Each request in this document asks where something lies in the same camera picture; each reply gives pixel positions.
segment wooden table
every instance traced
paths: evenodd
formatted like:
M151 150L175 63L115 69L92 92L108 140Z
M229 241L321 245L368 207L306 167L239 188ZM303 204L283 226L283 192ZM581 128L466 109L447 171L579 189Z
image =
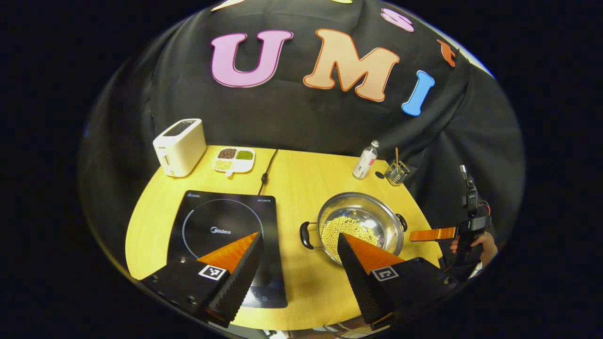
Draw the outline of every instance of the wooden table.
M184 193L189 190L231 194L257 194L274 150L254 148L256 161L247 173L227 178L212 169L222 146L208 146L193 172L185 178L166 176L161 168L147 184L132 213L125 241L130 274L143 279L166 264L174 218ZM442 252L435 242L409 242L413 230L431 229L404 185L391 186L379 179L387 163L377 160L364 180L352 176L357 157L279 150L269 171L262 195L276 199L280 257L289 305L286 308L241 307L234 325L256 329L298 330L342 322L360 315L352 288L342 266L322 249L308 250L299 237L304 221L316 222L322 205L342 192L361 192L381 200L408 223L400 257L421 256L439 267ZM311 243L318 245L316 231Z

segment pot handle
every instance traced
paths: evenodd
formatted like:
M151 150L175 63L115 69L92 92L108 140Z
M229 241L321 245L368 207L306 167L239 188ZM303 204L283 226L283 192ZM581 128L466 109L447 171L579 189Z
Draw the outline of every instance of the pot handle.
M306 221L300 226L300 238L302 240L302 244L306 246L308 249L313 250L314 246L310 244L310 233L308 232L308 225L310 225L310 221Z
M406 232L406 230L408 229L408 225L406 224L406 220L404 220L404 217L399 215L398 213L396 213L396 216L398 217L398 219L400 219L400 223L402 224L402 227L404 228L404 232Z

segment utensil holder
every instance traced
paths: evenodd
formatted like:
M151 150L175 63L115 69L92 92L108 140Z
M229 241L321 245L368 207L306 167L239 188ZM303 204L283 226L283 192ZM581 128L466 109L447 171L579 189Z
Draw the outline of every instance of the utensil holder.
M410 172L411 170L403 162L396 163L394 160L385 171L385 177L392 186L400 186Z

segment blue letter i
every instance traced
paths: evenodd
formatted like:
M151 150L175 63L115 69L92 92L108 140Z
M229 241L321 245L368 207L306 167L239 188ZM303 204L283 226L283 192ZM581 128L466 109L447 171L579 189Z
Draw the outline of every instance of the blue letter i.
M425 101L427 92L435 85L435 80L423 71L417 72L417 78L417 85L414 91L412 91L411 98L402 104L402 110L412 116L421 114L421 105Z

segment white toaster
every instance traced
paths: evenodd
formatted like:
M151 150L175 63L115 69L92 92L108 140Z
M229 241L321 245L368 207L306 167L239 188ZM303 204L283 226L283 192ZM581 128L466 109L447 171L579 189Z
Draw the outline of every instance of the white toaster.
M183 119L153 140L153 147L165 174L186 177L205 153L201 119Z

